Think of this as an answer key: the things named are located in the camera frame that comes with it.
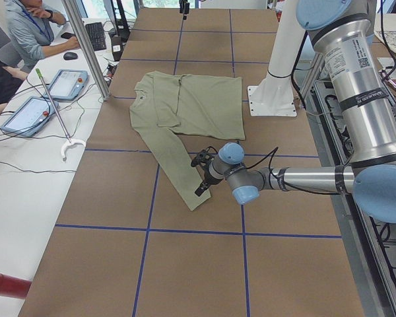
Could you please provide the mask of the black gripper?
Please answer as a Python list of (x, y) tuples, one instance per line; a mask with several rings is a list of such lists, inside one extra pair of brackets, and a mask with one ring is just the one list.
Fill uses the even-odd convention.
[(210, 186), (217, 185), (221, 182), (221, 179), (215, 178), (214, 176), (211, 175), (209, 170), (210, 165), (211, 165), (211, 160), (205, 160), (201, 164), (201, 167), (204, 170), (204, 180), (195, 190), (195, 195), (198, 197), (200, 197), (204, 192), (206, 192)]

